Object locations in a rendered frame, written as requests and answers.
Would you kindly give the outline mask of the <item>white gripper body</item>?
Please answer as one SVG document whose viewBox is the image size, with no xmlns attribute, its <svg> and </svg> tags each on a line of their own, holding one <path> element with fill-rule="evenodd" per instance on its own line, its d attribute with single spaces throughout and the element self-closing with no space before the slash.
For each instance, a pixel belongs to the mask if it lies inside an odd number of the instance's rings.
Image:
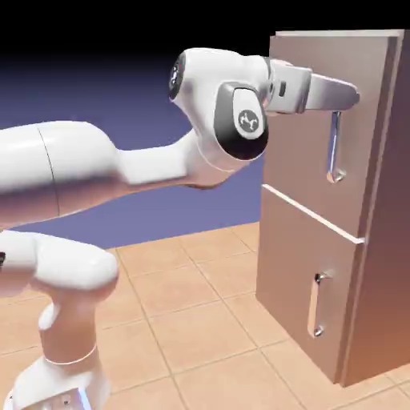
<svg viewBox="0 0 410 410">
<path fill-rule="evenodd" d="M 346 111 L 360 100 L 356 86 L 336 78 L 312 74 L 306 111 Z"/>
</svg>

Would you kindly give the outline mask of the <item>long silver door handle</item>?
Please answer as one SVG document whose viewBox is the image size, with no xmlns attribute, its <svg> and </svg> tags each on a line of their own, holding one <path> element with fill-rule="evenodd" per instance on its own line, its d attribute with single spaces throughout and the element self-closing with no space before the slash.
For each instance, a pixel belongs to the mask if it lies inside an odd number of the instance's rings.
<svg viewBox="0 0 410 410">
<path fill-rule="evenodd" d="M 340 118 L 341 118 L 340 111 L 332 112 L 332 120 L 331 120 L 330 132 L 329 132 L 327 172 L 326 172 L 326 178 L 329 183 L 338 183 L 346 175 L 345 171 L 339 169 L 336 166 L 338 142 L 340 140 L 339 139 Z"/>
</svg>

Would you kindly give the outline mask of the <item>light wood cabinet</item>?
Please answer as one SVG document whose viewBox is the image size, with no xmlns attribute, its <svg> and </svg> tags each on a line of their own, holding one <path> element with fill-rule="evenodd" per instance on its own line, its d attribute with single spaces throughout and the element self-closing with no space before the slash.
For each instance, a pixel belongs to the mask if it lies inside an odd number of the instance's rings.
<svg viewBox="0 0 410 410">
<path fill-rule="evenodd" d="M 410 30 L 372 183 L 364 246 L 352 279 L 342 386 L 410 364 Z"/>
</svg>

